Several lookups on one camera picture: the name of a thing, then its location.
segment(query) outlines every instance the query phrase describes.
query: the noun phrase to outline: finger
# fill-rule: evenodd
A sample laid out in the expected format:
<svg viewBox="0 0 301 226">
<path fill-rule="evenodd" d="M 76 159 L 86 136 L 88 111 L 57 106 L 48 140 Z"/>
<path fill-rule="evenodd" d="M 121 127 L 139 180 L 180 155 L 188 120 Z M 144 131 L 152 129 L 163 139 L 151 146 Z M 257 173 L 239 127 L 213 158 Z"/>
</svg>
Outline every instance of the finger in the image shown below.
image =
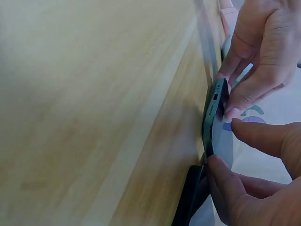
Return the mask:
<svg viewBox="0 0 301 226">
<path fill-rule="evenodd" d="M 208 167 L 229 209 L 244 195 L 246 190 L 240 179 L 232 173 L 225 162 L 216 155 L 208 158 Z"/>
<path fill-rule="evenodd" d="M 210 193 L 211 198 L 213 200 L 214 206 L 217 210 L 218 216 L 220 217 L 221 221 L 226 224 L 230 225 L 230 219 L 229 219 L 229 212 L 228 208 L 225 203 L 225 199 L 221 194 L 220 189 L 218 188 L 213 175 L 208 171 L 208 180 L 210 183 Z"/>
<path fill-rule="evenodd" d="M 287 185 L 272 182 L 264 179 L 247 177 L 238 173 L 235 173 L 239 177 L 241 182 L 244 185 L 246 192 L 258 199 L 264 199 L 270 197 L 276 192 L 280 191 L 282 188 L 285 188 Z"/>
<path fill-rule="evenodd" d="M 291 124 L 278 126 L 246 123 L 238 119 L 232 120 L 231 127 L 234 135 L 240 141 L 277 158 L 280 158 L 282 142 L 292 128 Z"/>
<path fill-rule="evenodd" d="M 237 78 L 241 75 L 243 70 L 250 64 L 250 60 L 242 60 L 233 74 L 230 76 L 228 84 L 233 87 L 233 84 L 236 82 Z"/>
<path fill-rule="evenodd" d="M 226 114 L 229 114 L 232 109 L 237 109 L 239 112 L 253 105 L 258 98 L 280 84 L 277 77 L 271 66 L 259 66 L 252 76 L 232 90 L 227 102 Z"/>
<path fill-rule="evenodd" d="M 233 48 L 230 47 L 230 50 L 222 62 L 219 72 L 217 73 L 217 78 L 225 78 L 227 81 L 229 81 L 230 76 L 236 70 L 240 61 L 241 58 L 237 56 Z"/>
</svg>

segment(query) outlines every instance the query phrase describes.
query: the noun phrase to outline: fingernail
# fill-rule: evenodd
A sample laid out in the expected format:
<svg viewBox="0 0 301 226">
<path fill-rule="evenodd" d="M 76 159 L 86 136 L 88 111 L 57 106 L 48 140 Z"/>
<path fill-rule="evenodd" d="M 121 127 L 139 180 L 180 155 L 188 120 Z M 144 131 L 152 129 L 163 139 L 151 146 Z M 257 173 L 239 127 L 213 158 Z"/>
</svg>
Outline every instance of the fingernail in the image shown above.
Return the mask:
<svg viewBox="0 0 301 226">
<path fill-rule="evenodd" d="M 227 119 L 235 118 L 235 117 L 239 116 L 239 114 L 240 114 L 240 110 L 237 108 L 230 108 L 230 109 L 227 109 L 225 112 L 225 116 Z"/>
<path fill-rule="evenodd" d="M 238 118 L 232 118 L 232 121 L 242 122 L 242 120 L 241 120 L 241 119 L 238 119 Z"/>
</svg>

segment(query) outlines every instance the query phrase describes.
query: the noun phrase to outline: green smartphone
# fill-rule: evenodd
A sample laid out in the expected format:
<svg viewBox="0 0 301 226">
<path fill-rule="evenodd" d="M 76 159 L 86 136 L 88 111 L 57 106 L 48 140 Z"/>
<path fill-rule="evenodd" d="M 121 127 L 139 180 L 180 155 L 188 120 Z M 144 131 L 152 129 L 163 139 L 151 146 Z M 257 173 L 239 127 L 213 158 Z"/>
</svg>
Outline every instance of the green smartphone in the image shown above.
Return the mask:
<svg viewBox="0 0 301 226">
<path fill-rule="evenodd" d="M 206 178 L 206 159 L 216 154 L 231 168 L 233 163 L 233 134 L 223 129 L 224 107 L 229 92 L 225 79 L 215 82 L 204 110 L 202 125 L 204 155 L 199 165 L 189 168 L 172 226 L 188 226 L 193 216 L 195 225 L 214 226 L 214 210 Z"/>
</svg>

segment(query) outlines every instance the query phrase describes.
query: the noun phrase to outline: wood grain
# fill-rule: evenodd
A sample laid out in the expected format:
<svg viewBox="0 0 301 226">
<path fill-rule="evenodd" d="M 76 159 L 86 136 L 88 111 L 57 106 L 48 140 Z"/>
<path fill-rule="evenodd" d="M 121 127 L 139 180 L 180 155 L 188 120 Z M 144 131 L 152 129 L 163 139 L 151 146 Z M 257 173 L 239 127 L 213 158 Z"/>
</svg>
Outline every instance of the wood grain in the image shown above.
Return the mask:
<svg viewBox="0 0 301 226">
<path fill-rule="evenodd" d="M 3 0 L 0 224 L 169 225 L 220 64 L 216 1 Z"/>
</svg>

